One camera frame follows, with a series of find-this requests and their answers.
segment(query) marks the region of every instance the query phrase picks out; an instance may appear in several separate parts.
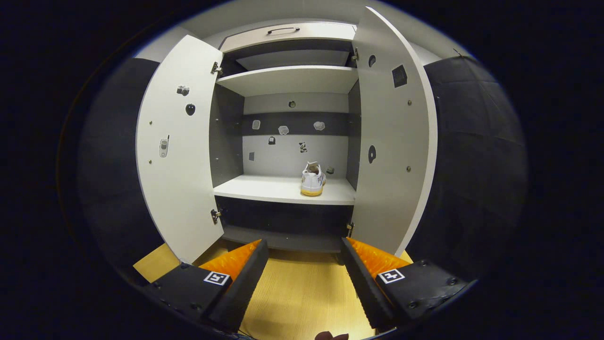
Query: hand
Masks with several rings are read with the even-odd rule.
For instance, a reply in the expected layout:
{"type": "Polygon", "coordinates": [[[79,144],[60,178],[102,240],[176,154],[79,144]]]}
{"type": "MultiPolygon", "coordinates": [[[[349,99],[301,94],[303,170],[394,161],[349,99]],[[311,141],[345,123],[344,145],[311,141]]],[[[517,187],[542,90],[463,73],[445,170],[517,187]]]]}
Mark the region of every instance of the hand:
{"type": "Polygon", "coordinates": [[[348,340],[348,333],[333,336],[328,331],[325,331],[317,334],[315,340],[348,340]]]}

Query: cabinet shelf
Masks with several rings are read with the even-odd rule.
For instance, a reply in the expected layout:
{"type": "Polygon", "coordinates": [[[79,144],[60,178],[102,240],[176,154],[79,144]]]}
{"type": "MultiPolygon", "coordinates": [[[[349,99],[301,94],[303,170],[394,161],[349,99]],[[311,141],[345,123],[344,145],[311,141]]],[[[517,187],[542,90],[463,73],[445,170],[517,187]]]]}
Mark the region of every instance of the cabinet shelf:
{"type": "Polygon", "coordinates": [[[354,205],[355,190],[344,178],[327,178],[323,193],[304,196],[300,177],[240,175],[214,188],[214,195],[279,203],[354,205]]]}
{"type": "Polygon", "coordinates": [[[243,97],[275,93],[348,94],[359,79],[355,68],[341,66],[285,66],[220,78],[218,85],[243,97]]]}
{"type": "Polygon", "coordinates": [[[222,238],[237,243],[250,243],[258,239],[268,242],[271,249],[293,250],[300,252],[339,253],[340,239],[336,235],[303,235],[287,232],[250,229],[225,224],[222,226],[222,238]]]}

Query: lower cabinet compartment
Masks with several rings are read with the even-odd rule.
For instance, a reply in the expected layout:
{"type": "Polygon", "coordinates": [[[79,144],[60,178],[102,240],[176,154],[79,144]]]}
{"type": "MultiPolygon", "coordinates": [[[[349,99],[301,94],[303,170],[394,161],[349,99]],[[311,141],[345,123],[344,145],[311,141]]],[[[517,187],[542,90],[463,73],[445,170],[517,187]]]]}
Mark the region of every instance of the lower cabinet compartment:
{"type": "Polygon", "coordinates": [[[222,213],[222,238],[238,243],[258,239],[271,249],[339,253],[353,206],[276,203],[215,196],[222,213]]]}

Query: cabinet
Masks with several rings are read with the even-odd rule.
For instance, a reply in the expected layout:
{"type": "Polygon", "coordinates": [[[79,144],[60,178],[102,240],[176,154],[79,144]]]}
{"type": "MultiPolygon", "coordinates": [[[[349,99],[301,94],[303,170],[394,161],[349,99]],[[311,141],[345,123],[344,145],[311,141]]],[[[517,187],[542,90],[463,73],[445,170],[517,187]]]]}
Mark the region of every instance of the cabinet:
{"type": "Polygon", "coordinates": [[[220,50],[186,36],[153,75],[136,149],[157,229],[187,263],[220,237],[339,252],[350,222],[353,237],[401,253],[436,157],[419,58],[369,7],[356,28],[300,23],[292,37],[280,26],[228,37],[220,50]],[[318,197],[300,194],[306,161],[335,170],[318,197]]]}

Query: black square sticker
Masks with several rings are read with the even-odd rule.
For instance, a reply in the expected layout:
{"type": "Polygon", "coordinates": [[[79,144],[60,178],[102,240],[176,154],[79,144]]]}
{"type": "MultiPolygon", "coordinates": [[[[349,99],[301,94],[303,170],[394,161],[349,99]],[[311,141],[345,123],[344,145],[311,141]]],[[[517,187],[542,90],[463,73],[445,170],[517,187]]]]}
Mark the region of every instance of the black square sticker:
{"type": "Polygon", "coordinates": [[[205,282],[217,284],[218,286],[224,286],[230,276],[223,273],[211,272],[204,279],[205,282]]]}
{"type": "Polygon", "coordinates": [[[402,280],[405,277],[400,273],[400,271],[398,271],[397,269],[393,269],[393,270],[389,270],[387,272],[383,272],[378,274],[380,278],[382,278],[382,281],[385,284],[389,284],[389,283],[393,283],[395,281],[398,280],[402,280]]]}
{"type": "Polygon", "coordinates": [[[394,88],[407,84],[407,72],[403,65],[392,70],[392,79],[394,80],[394,88]]]}

